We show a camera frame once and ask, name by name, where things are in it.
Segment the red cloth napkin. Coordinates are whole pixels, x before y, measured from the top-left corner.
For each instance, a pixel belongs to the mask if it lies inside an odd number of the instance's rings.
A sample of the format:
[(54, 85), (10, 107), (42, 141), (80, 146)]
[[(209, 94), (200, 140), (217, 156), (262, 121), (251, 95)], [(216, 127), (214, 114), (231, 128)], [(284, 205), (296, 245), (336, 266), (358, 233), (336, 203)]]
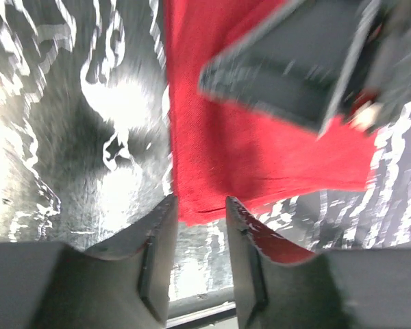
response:
[(334, 119), (322, 137), (206, 99), (202, 66), (265, 19), (282, 1), (166, 1), (165, 30), (179, 219), (188, 225), (225, 215), (225, 199), (248, 209), (322, 189), (362, 191), (372, 176), (375, 139)]

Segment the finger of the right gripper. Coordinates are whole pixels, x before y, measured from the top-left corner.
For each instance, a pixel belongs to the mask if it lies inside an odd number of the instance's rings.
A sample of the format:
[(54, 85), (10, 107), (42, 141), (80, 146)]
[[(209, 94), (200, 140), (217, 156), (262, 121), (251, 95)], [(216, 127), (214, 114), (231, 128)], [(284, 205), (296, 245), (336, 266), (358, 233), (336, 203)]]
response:
[(363, 89), (379, 1), (289, 1), (206, 63), (199, 89), (322, 134)]

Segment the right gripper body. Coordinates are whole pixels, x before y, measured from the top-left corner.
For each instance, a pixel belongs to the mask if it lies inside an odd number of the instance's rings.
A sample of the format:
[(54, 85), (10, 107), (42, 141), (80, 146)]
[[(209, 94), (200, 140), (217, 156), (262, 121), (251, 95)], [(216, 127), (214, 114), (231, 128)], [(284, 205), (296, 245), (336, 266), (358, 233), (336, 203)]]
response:
[(338, 115), (367, 134), (394, 123), (411, 101), (411, 1), (382, 1)]

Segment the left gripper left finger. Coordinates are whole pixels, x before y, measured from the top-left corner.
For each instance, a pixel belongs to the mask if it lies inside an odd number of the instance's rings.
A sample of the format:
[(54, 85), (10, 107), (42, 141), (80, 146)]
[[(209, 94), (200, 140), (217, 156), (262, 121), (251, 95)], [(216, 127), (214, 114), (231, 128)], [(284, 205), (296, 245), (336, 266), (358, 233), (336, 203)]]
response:
[(63, 247), (38, 328), (163, 328), (177, 239), (177, 198), (84, 252)]

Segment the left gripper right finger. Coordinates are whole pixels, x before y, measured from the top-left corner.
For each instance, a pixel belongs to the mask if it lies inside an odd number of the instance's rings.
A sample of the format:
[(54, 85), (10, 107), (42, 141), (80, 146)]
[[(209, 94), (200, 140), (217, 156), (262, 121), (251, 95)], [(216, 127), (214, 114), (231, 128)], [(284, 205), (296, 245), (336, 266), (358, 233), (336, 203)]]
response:
[(348, 328), (326, 257), (272, 231), (235, 197), (226, 226), (239, 328)]

